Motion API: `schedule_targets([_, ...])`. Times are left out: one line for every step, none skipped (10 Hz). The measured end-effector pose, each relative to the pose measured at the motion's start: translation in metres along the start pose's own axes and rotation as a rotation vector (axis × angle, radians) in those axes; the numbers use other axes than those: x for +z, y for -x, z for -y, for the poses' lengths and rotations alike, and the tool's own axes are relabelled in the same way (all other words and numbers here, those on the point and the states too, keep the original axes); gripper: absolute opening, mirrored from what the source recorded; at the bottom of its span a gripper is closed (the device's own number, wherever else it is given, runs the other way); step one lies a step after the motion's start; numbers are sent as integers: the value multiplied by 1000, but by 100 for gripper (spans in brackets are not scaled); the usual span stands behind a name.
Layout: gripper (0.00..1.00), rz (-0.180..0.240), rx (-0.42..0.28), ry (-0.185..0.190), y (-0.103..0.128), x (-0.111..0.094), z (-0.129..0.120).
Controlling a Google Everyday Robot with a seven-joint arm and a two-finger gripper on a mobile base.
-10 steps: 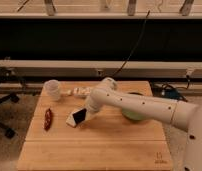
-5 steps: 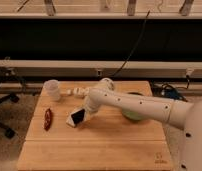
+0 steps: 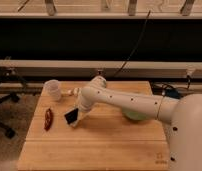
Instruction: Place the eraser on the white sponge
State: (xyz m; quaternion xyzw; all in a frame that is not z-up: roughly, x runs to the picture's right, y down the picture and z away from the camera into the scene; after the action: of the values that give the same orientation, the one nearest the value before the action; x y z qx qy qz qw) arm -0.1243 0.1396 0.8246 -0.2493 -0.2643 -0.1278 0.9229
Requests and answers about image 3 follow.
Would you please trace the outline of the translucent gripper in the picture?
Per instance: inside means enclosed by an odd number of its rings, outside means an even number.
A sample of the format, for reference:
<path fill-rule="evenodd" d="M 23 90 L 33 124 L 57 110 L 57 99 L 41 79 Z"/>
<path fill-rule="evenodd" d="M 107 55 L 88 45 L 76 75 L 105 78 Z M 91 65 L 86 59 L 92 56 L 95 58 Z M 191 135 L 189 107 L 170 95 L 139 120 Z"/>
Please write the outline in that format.
<path fill-rule="evenodd" d="M 74 126 L 77 126 L 79 122 L 88 115 L 88 113 L 91 111 L 91 108 L 77 107 L 77 110 L 77 120 L 74 122 Z"/>

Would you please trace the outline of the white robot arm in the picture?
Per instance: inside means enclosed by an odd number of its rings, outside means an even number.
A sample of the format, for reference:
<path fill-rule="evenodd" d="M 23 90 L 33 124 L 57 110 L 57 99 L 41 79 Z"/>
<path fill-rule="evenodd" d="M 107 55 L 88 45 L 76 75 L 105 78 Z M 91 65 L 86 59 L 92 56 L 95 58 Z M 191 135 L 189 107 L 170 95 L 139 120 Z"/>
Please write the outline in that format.
<path fill-rule="evenodd" d="M 202 94 L 181 99 L 111 90 L 97 76 L 80 89 L 77 106 L 89 112 L 105 103 L 142 113 L 171 125 L 169 171 L 202 171 Z"/>

